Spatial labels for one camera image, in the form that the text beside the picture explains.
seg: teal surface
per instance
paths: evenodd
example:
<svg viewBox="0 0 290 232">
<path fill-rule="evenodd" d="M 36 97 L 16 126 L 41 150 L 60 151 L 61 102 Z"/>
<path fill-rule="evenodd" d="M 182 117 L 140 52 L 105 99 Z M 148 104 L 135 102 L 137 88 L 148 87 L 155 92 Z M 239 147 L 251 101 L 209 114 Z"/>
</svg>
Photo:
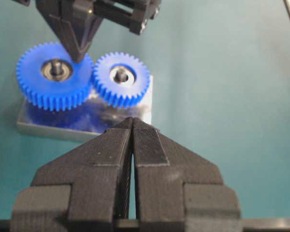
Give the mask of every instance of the teal surface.
<svg viewBox="0 0 290 232">
<path fill-rule="evenodd" d="M 89 51 L 139 57 L 153 125 L 220 167 L 243 217 L 290 217 L 290 21 L 282 0 L 163 0 L 141 37 L 104 21 Z M 56 41 L 35 9 L 0 0 L 0 218 L 36 169 L 79 143 L 23 135 L 15 64 Z"/>
</svg>

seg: black mechanism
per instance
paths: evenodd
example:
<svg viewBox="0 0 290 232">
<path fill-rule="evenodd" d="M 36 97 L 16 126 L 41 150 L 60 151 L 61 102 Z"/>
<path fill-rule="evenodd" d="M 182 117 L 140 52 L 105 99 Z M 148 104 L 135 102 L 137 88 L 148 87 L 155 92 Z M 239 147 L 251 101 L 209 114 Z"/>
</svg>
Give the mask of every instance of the black mechanism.
<svg viewBox="0 0 290 232">
<path fill-rule="evenodd" d="M 29 6 L 30 0 L 13 0 Z M 161 0 L 36 0 L 36 7 L 72 57 L 80 62 L 102 20 L 141 34 L 159 12 Z"/>
<path fill-rule="evenodd" d="M 137 219 L 128 219 L 134 155 Z M 38 169 L 10 232 L 282 232 L 290 218 L 244 219 L 216 165 L 138 118 Z"/>
</svg>

